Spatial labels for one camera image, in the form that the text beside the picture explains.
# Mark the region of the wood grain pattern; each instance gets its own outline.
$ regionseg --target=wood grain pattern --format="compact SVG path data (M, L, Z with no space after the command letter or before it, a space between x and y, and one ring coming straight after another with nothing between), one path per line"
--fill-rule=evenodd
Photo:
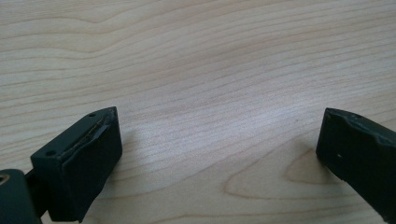
M381 223L314 150L325 107L396 130L395 71L393 0L4 0L0 170L115 105L83 223Z

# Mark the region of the wooden surface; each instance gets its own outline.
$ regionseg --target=wooden surface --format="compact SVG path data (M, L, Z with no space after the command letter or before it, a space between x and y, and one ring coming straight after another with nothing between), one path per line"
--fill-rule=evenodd
M314 150L325 107L396 130L395 71L393 0L3 0L0 170L115 105L83 223L381 223Z

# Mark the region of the wood grain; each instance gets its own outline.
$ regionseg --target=wood grain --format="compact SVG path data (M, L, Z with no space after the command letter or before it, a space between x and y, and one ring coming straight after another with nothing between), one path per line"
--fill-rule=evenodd
M115 105L83 223L381 223L314 150L325 107L396 130L395 71L393 0L4 0L0 170Z

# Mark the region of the light wood tabletop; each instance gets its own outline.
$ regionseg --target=light wood tabletop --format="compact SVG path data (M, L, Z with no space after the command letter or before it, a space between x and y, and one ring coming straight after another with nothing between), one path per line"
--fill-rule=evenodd
M315 149L326 107L396 130L394 0L3 0L0 86L0 170L118 108L85 224L382 223Z

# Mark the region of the wooden table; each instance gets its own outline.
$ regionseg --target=wooden table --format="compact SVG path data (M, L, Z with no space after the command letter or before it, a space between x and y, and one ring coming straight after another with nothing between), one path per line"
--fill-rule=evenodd
M396 130L395 71L393 0L4 0L0 170L115 105L83 223L381 223L315 148L325 107Z

